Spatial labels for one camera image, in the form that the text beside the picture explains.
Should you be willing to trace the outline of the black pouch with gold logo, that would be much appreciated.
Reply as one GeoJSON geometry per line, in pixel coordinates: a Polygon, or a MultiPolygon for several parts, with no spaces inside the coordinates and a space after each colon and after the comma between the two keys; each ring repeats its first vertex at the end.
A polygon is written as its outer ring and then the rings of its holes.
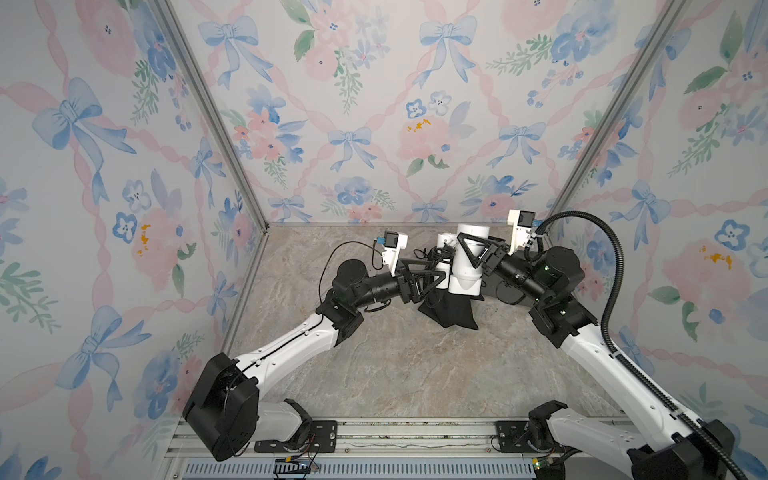
{"type": "Polygon", "coordinates": [[[420,304],[418,311],[438,323],[443,328],[452,326],[478,330],[473,311],[474,298],[436,289],[429,293],[420,304]]]}

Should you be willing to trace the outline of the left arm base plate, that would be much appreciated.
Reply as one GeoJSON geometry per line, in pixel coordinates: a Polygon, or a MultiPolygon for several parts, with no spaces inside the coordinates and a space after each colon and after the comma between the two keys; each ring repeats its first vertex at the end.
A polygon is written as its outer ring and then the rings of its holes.
{"type": "Polygon", "coordinates": [[[300,453],[333,453],[336,449],[338,422],[312,420],[302,424],[286,441],[261,440],[254,442],[255,453],[296,455],[300,453]]]}

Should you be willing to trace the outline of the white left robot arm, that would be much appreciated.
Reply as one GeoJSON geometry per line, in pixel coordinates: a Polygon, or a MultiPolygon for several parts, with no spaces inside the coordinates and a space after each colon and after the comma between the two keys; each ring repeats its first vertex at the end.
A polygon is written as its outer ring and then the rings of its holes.
{"type": "Polygon", "coordinates": [[[304,449],[313,424],[309,413],[292,399],[270,403],[264,396],[306,362],[348,339],[363,323],[365,308],[394,298],[418,304],[445,278],[445,272],[419,260],[375,276],[358,259],[343,262],[331,289],[299,326],[235,358],[225,353],[212,357],[183,419],[217,461],[236,456],[251,442],[304,449]]]}

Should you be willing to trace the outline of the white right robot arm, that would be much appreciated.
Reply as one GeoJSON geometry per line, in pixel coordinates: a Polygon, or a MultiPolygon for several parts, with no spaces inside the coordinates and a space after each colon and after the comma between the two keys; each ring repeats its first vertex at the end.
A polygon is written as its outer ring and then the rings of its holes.
{"type": "Polygon", "coordinates": [[[632,479],[723,479],[735,445],[719,420],[703,421],[677,403],[603,334],[596,318],[573,296],[584,272],[577,255],[555,246],[529,261],[509,254],[506,243],[468,233],[460,253],[473,268],[497,275],[532,300],[533,324],[575,360],[627,414],[633,431],[593,421],[562,402],[529,414],[539,447],[573,447],[632,479]]]}

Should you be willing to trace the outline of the white hair dryer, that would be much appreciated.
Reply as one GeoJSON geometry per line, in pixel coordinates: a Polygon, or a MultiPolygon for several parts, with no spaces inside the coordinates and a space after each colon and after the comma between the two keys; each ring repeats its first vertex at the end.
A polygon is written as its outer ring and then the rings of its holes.
{"type": "Polygon", "coordinates": [[[481,268],[472,266],[468,254],[459,242],[458,235],[462,233],[487,239],[490,228],[459,224],[455,233],[446,232],[437,236],[436,246],[439,249],[449,247],[453,253],[449,259],[440,260],[436,266],[438,271],[446,273],[446,278],[437,285],[436,289],[450,294],[476,297],[481,293],[483,273],[481,268]]]}

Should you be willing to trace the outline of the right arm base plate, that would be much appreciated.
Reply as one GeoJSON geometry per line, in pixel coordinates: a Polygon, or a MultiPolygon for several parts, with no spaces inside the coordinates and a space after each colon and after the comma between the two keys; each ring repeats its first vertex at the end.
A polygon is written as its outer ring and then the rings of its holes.
{"type": "Polygon", "coordinates": [[[527,420],[500,420],[494,423],[493,448],[500,453],[534,454],[538,450],[531,441],[527,420]]]}

